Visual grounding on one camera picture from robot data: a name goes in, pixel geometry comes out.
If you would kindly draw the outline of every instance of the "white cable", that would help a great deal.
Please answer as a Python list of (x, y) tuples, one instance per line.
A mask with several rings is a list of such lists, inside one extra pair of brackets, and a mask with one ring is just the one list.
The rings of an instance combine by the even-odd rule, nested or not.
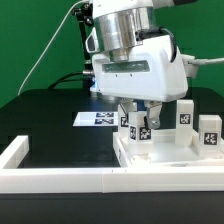
[(44, 57), (44, 55), (46, 54), (47, 50), (49, 49), (49, 47), (51, 46), (52, 42), (54, 41), (54, 39), (56, 38), (56, 36), (58, 35), (59, 31), (61, 30), (62, 26), (64, 25), (66, 19), (68, 18), (70, 12), (72, 11), (72, 9), (80, 4), (80, 3), (85, 3), (85, 2), (89, 2), (88, 0), (82, 0), (79, 2), (76, 2), (67, 12), (67, 14), (65, 15), (64, 19), (62, 20), (60, 26), (58, 27), (58, 29), (56, 30), (55, 34), (53, 35), (53, 37), (51, 38), (50, 42), (48, 43), (48, 45), (46, 46), (46, 48), (44, 49), (43, 53), (40, 55), (39, 59), (37, 60), (37, 62), (35, 63), (35, 65), (33, 66), (33, 68), (30, 70), (30, 72), (28, 73), (28, 75), (26, 76), (26, 78), (24, 79), (22, 85), (19, 88), (19, 92), (18, 92), (18, 96), (21, 94), (21, 91), (24, 87), (24, 85), (26, 84), (27, 80), (29, 79), (29, 77), (31, 76), (31, 74), (33, 73), (33, 71), (35, 70), (35, 68), (37, 67), (37, 65), (40, 63), (40, 61), (42, 60), (42, 58)]
[(219, 63), (224, 63), (224, 58), (188, 60), (188, 64), (196, 66), (219, 64)]

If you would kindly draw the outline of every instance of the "green wall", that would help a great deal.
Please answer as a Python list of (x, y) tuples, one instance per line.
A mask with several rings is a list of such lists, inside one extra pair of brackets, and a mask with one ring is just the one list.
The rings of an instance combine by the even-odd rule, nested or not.
[[(0, 107), (16, 96), (23, 79), (74, 2), (1, 0)], [(223, 0), (199, 0), (192, 5), (159, 9), (156, 17), (159, 25), (175, 33), (183, 53), (213, 58), (224, 57), (223, 14)], [(24, 90), (47, 88), (57, 78), (82, 70), (83, 60), (78, 24), (70, 16)], [(224, 64), (220, 64), (201, 67), (197, 79), (189, 84), (209, 87), (224, 95), (223, 82)], [(80, 86), (81, 83), (66, 84), (70, 88)]]

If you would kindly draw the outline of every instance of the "black cable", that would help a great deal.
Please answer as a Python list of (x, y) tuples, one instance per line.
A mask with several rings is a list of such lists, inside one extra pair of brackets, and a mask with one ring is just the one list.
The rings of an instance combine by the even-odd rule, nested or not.
[(79, 82), (79, 81), (87, 81), (85, 79), (69, 79), (69, 80), (61, 80), (61, 81), (58, 81), (58, 82), (55, 82), (53, 84), (51, 84), (48, 89), (49, 90), (53, 90), (58, 84), (60, 83), (63, 83), (63, 82)]
[(168, 30), (164, 27), (160, 27), (160, 31), (163, 33), (166, 33), (170, 36), (171, 42), (173, 44), (173, 54), (172, 54), (172, 58), (171, 58), (170, 62), (173, 63), (177, 57), (177, 43), (176, 43), (175, 36), (173, 35), (173, 33), (170, 30)]
[(150, 30), (142, 30), (140, 32), (136, 32), (137, 41), (145, 40), (152, 37), (157, 37), (161, 34), (168, 34), (170, 36), (170, 39), (173, 45), (173, 53), (172, 53), (170, 62), (173, 63), (177, 56), (177, 44), (176, 44), (175, 36), (170, 30), (164, 27), (155, 27)]
[(64, 81), (67, 78), (70, 78), (72, 76), (76, 76), (76, 75), (82, 75), (82, 72), (76, 72), (76, 73), (69, 73), (63, 77), (61, 77), (60, 79), (58, 79), (57, 81), (55, 81), (54, 83), (52, 83), (48, 89), (54, 89), (55, 86), (57, 86), (60, 82)]

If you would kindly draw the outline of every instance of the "white block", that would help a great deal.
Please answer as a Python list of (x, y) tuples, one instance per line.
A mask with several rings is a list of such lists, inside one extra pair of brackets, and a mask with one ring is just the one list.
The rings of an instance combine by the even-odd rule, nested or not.
[(102, 169), (4, 169), (0, 193), (102, 192)]
[(218, 115), (200, 115), (199, 129), (209, 131), (221, 131), (222, 119)]
[(103, 193), (136, 192), (136, 174), (129, 169), (110, 169), (103, 171)]
[(192, 145), (193, 116), (193, 100), (178, 100), (175, 136), (175, 144), (177, 146), (189, 147)]
[(118, 133), (119, 138), (128, 138), (128, 122), (120, 105), (118, 105)]
[(0, 156), (0, 169), (14, 169), (19, 166), (29, 151), (28, 136), (18, 136)]
[(121, 167), (130, 167), (130, 160), (125, 152), (125, 149), (118, 137), (118, 133), (113, 133), (113, 147), (117, 160)]
[(218, 115), (199, 116), (199, 155), (201, 158), (222, 158), (221, 131), (222, 119)]

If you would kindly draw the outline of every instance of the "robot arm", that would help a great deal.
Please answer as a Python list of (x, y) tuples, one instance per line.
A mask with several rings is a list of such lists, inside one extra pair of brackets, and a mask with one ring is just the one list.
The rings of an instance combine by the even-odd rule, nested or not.
[(161, 102), (187, 92), (183, 60), (169, 35), (139, 38), (156, 27), (153, 9), (196, 0), (92, 0), (95, 27), (86, 45), (92, 57), (98, 91), (103, 95), (144, 100), (149, 128), (159, 127)]

